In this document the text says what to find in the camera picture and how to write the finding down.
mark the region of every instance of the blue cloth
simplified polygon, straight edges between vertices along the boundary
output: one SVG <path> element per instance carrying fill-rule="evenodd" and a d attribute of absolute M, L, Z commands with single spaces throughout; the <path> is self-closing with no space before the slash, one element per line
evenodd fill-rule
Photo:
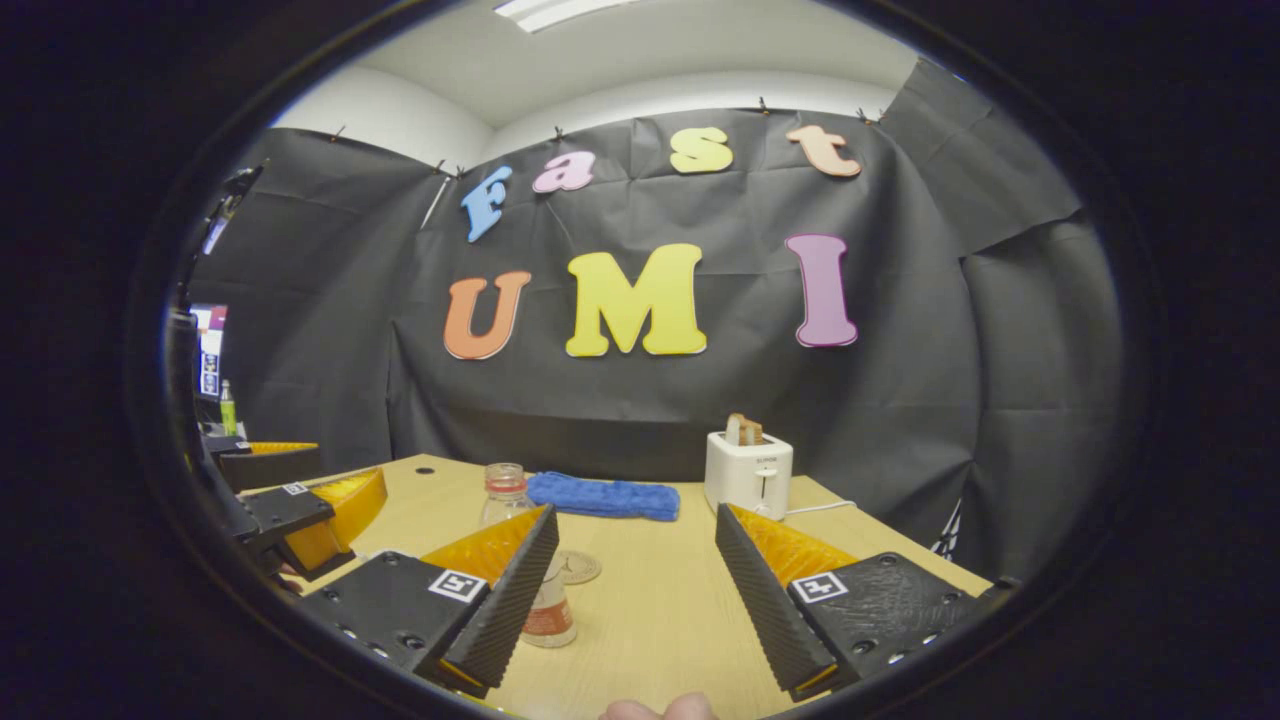
<path fill-rule="evenodd" d="M 649 518 L 669 523 L 680 514 L 680 493 L 675 488 L 625 480 L 584 480 L 562 473 L 538 473 L 529 478 L 529 498 L 538 505 L 550 502 L 561 512 L 599 518 Z"/>

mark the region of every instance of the black fabric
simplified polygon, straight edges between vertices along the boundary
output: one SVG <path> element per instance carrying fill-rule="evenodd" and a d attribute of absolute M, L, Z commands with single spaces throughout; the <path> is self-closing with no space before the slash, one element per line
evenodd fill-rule
<path fill-rule="evenodd" d="M 864 170 L 835 178 L 785 133 L 842 135 Z M 681 176 L 680 129 L 730 137 L 724 172 Z M 535 195 L 552 158 L 594 181 Z M 448 181 L 413 160 L 274 129 L 271 165 L 192 295 L 230 305 L 225 373 L 255 439 L 319 442 L 339 471 L 417 452 L 628 480 L 700 480 L 705 434 L 740 411 L 810 474 L 916 542 L 964 497 L 955 557 L 1028 574 L 1100 483 L 1115 441 L 1119 309 L 1088 214 L 1052 163 L 963 81 L 923 63 L 883 123 L 810 111 L 698 110 L 547 141 Z M 475 243 L 462 197 L 502 165 L 502 220 Z M 841 237 L 859 340 L 810 348 L 799 233 Z M 573 258 L 631 282 L 659 246 L 703 250 L 695 356 L 571 357 Z M 445 350 L 449 286 L 527 270 L 507 346 Z M 648 322 L 644 332 L 648 331 Z"/>

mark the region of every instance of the table surface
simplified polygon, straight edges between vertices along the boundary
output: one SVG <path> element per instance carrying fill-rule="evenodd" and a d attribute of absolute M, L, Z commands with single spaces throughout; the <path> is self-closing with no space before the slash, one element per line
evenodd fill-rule
<path fill-rule="evenodd" d="M 398 550 L 417 557 L 477 529 L 485 500 L 481 466 L 419 455 L 383 470 L 388 501 L 352 543 L 358 555 Z M 485 702 L 531 720 L 596 720 L 609 702 L 623 698 L 660 712 L 691 691 L 705 692 L 726 720 L 795 706 L 777 689 L 716 548 L 716 515 L 703 484 L 671 487 L 681 502 L 675 523 L 559 515 L 559 548 L 586 552 L 603 568 L 595 579 L 566 587 L 577 638 L 559 648 L 516 643 L 502 687 Z M 791 479 L 792 509 L 840 500 L 810 478 Z M 974 596 L 991 587 L 851 506 L 791 515 L 786 524 L 854 557 L 899 552 Z M 303 583 L 303 592 L 356 565 Z"/>

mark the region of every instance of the ceiling light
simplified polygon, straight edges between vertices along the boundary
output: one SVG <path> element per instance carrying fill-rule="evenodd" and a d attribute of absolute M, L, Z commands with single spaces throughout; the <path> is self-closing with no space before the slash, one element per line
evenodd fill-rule
<path fill-rule="evenodd" d="M 614 5 L 637 0 L 512 0 L 493 9 L 511 18 L 525 32 L 538 32 L 553 24 Z"/>

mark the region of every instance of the round coaster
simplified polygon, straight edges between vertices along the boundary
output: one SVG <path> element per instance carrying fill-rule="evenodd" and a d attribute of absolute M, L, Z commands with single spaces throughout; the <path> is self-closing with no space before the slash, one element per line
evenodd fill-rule
<path fill-rule="evenodd" d="M 552 562 L 559 564 L 566 585 L 580 585 L 600 574 L 600 561 L 576 550 L 558 551 Z"/>

